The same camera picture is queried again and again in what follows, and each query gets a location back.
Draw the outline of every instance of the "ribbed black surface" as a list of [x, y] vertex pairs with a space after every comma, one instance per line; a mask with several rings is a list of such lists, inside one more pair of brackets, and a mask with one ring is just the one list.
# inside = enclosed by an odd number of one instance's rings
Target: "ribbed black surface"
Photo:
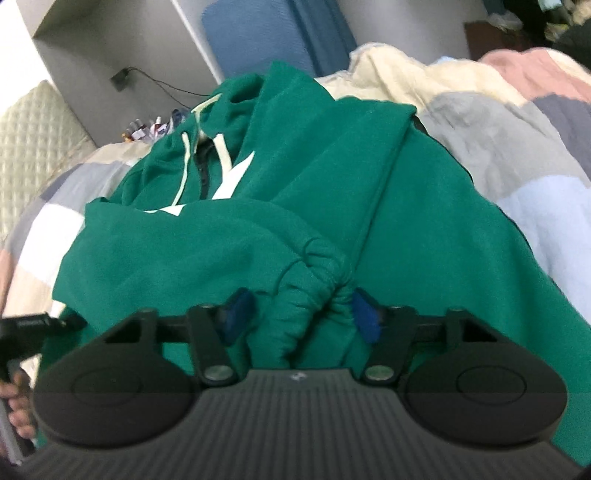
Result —
[[208, 390], [158, 439], [106, 452], [51, 444], [19, 468], [30, 480], [571, 480], [547, 443], [484, 452], [417, 426], [395, 393], [341, 371], [252, 371]]

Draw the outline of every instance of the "quilted pillow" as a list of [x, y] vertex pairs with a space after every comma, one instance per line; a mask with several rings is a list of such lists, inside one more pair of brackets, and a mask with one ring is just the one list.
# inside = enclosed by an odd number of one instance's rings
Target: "quilted pillow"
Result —
[[47, 182], [95, 149], [45, 80], [0, 116], [0, 245]]

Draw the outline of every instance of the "green hoodie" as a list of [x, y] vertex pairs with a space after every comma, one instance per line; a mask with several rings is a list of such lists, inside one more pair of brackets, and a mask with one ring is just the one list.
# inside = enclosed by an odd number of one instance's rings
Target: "green hoodie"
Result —
[[[462, 306], [563, 376], [556, 442], [590, 461], [589, 325], [515, 225], [413, 127], [414, 112], [335, 101], [283, 64], [226, 81], [109, 200], [87, 205], [54, 288], [90, 323], [77, 345], [140, 307], [181, 314], [247, 287], [258, 313], [230, 349], [241, 373], [359, 372], [369, 348], [353, 324], [355, 286], [422, 314]], [[186, 366], [178, 346], [165, 354]]]

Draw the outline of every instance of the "bed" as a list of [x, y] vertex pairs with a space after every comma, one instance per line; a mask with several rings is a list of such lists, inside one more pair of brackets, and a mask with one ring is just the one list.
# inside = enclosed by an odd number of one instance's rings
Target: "bed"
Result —
[[[349, 70], [317, 81], [335, 99], [414, 105], [417, 128], [443, 145], [480, 195], [516, 224], [540, 267], [591, 325], [587, 70], [543, 48], [426, 66], [392, 46], [367, 44], [351, 54]], [[32, 200], [0, 251], [3, 316], [60, 314], [64, 306], [52, 301], [51, 291], [84, 225], [85, 204], [111, 195], [149, 149], [139, 142], [100, 148]]]

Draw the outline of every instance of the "human hand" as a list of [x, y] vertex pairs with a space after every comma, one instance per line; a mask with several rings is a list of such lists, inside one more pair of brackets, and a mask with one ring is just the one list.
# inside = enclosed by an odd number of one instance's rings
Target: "human hand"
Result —
[[[8, 405], [12, 409], [12, 412], [8, 415], [8, 420], [22, 438], [35, 438], [37, 430], [31, 412], [31, 401], [29, 400], [31, 394], [29, 377], [24, 371], [18, 371], [12, 381], [11, 384], [0, 381], [0, 398], [8, 400]], [[1, 441], [0, 456], [7, 456], [6, 448]]]

